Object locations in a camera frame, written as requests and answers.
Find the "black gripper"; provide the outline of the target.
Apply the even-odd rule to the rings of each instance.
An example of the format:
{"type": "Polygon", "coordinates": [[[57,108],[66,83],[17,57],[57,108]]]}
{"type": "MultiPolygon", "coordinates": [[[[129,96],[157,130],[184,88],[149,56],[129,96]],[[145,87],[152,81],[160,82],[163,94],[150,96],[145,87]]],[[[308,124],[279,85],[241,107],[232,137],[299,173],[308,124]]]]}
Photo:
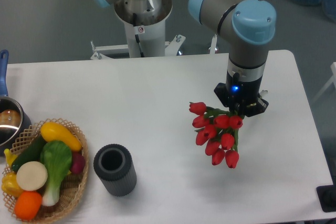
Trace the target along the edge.
{"type": "Polygon", "coordinates": [[[259,94],[262,77],[254,81],[242,81],[238,73],[227,73],[226,83],[218,83],[215,94],[230,112],[252,117],[264,113],[269,103],[259,94]]]}

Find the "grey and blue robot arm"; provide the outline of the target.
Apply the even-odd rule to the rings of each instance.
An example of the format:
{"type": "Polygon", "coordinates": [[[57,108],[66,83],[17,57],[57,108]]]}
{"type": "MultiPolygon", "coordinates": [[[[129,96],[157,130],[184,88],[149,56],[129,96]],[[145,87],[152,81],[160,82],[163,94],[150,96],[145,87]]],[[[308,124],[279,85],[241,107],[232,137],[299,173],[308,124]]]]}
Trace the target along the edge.
{"type": "MultiPolygon", "coordinates": [[[[166,55],[165,21],[172,0],[95,1],[113,6],[124,23],[130,57],[166,55]]],[[[214,90],[223,106],[247,117],[265,112],[268,102],[259,88],[277,19],[270,0],[188,0],[188,11],[230,45],[226,82],[214,90]]]]}

